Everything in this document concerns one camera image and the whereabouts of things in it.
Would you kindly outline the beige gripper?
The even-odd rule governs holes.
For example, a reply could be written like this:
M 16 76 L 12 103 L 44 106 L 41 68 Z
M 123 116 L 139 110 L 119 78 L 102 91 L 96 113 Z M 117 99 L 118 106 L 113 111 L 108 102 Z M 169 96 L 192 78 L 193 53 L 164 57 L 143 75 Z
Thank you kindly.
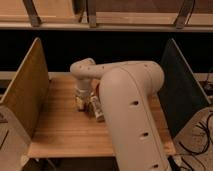
M 92 92 L 91 79 L 77 79 L 75 85 L 75 95 L 81 99 L 87 99 Z

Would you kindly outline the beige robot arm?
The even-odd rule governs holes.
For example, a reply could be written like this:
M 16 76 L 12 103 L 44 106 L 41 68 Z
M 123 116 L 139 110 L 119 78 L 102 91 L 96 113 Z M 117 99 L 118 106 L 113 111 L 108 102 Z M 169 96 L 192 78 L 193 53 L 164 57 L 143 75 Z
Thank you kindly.
M 91 58 L 73 63 L 76 95 L 84 98 L 98 79 L 99 97 L 120 171 L 171 171 L 148 97 L 164 83 L 153 61 L 97 64 Z

